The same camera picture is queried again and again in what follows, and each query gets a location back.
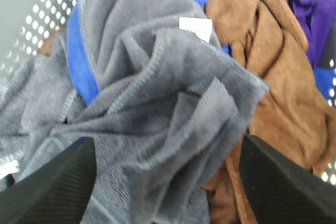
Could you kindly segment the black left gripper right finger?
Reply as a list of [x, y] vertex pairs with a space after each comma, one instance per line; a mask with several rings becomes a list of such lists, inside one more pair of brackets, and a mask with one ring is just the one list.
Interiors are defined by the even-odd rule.
[[335, 223], [335, 186], [255, 135], [243, 138], [239, 173], [258, 223]]

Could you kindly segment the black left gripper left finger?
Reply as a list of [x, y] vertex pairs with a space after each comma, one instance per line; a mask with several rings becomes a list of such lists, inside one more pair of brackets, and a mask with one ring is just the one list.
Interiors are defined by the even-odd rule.
[[81, 223], [95, 180], [94, 139], [81, 137], [1, 192], [1, 223]]

